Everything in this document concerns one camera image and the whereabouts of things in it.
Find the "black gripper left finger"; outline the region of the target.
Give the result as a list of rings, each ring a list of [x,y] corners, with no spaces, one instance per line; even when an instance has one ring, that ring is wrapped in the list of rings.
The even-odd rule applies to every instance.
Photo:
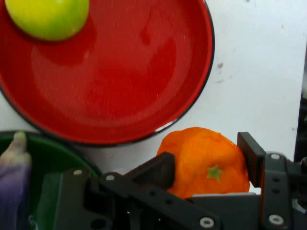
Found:
[[[174,168],[165,153],[128,175],[109,172],[94,176],[90,168],[74,167],[45,176],[35,218],[40,230],[220,230],[214,213],[163,189],[164,181],[137,180]]]

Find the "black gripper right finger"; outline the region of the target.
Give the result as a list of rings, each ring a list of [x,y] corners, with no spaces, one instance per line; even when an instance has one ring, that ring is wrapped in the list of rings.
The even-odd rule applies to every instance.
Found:
[[[237,134],[237,145],[245,157],[251,183],[261,188],[261,228],[291,230],[293,220],[286,157],[266,153],[248,132]]]

